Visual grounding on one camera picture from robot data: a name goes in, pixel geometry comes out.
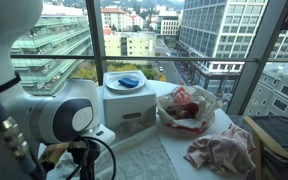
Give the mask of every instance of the wire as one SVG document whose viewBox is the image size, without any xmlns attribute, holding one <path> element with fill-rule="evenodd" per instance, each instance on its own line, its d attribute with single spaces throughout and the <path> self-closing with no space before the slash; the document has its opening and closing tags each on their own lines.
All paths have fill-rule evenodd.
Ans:
<svg viewBox="0 0 288 180">
<path fill-rule="evenodd" d="M 107 145 L 107 144 L 106 144 L 105 142 L 103 142 L 102 140 L 97 139 L 97 138 L 94 138 L 94 137 L 82 137 L 82 138 L 84 138 L 84 139 L 91 139 L 91 140 L 97 141 L 97 142 L 103 144 L 103 145 L 106 147 L 106 149 L 110 152 L 110 154 L 111 154 L 111 156 L 112 156 L 112 160 L 113 160 L 113 174 L 112 174 L 112 178 L 111 178 L 111 179 L 114 180 L 114 179 L 115 179 L 115 175 L 116 175 L 116 159 L 115 159 L 115 155 L 114 155 L 112 149 L 110 148 L 110 146 Z"/>
<path fill-rule="evenodd" d="M 88 156 L 88 152 L 90 151 L 90 144 L 88 143 L 87 140 L 82 139 L 83 142 L 85 142 L 86 144 L 86 151 L 84 152 L 83 158 L 81 159 L 80 163 L 78 164 L 78 166 L 74 169 L 74 171 L 66 178 L 71 179 L 73 176 L 75 176 L 75 174 L 77 173 L 77 171 L 79 171 L 81 169 L 81 167 L 84 165 L 87 156 Z"/>
</svg>

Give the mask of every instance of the white table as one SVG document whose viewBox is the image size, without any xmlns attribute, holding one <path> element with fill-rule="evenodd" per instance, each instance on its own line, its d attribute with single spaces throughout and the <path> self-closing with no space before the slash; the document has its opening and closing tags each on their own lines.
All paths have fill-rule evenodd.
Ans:
<svg viewBox="0 0 288 180">
<path fill-rule="evenodd" d="M 149 83 L 153 86 L 156 95 L 160 96 L 169 93 L 174 87 L 178 86 L 175 84 L 149 80 Z M 99 96 L 99 108 L 103 109 L 103 87 L 97 88 Z M 99 113 L 100 119 L 104 119 L 103 111 Z M 178 176 L 183 180 L 189 179 L 245 179 L 245 176 L 239 176 L 227 173 L 223 176 L 217 175 L 210 171 L 208 165 L 203 165 L 199 169 L 194 168 L 183 156 L 186 154 L 186 150 L 189 145 L 192 144 L 194 139 L 207 134 L 215 134 L 227 130 L 229 125 L 232 123 L 231 119 L 221 109 L 215 111 L 214 123 L 201 135 L 192 137 L 189 135 L 180 134 L 173 129 L 166 127 L 157 115 L 156 126 L 158 128 L 159 138 L 166 150 L 166 153 L 171 159 L 174 168 L 177 171 Z"/>
</svg>

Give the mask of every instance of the crumpled fabric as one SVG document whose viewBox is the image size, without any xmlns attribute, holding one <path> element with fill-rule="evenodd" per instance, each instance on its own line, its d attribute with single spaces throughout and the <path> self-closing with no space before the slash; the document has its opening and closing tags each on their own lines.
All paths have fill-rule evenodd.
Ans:
<svg viewBox="0 0 288 180">
<path fill-rule="evenodd" d="M 247 175 L 255 168 L 251 160 L 255 149 L 251 134 L 231 124 L 228 130 L 194 140 L 184 158 L 196 168 L 208 162 L 218 174 L 229 171 Z"/>
</svg>

